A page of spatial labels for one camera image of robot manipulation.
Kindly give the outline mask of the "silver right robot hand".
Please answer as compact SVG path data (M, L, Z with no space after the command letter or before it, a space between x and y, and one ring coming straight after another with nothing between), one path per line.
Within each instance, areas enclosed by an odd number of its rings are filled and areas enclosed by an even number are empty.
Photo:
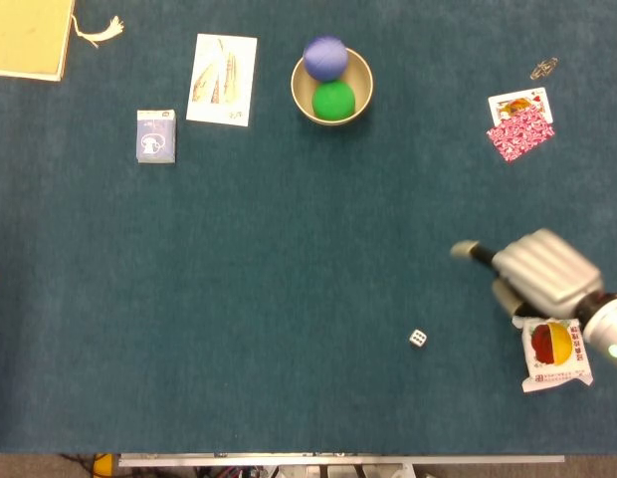
M492 291L514 317L573 319L578 304L604 293L600 270L548 229L527 234L500 251L463 240L451 248L454 257L492 269Z

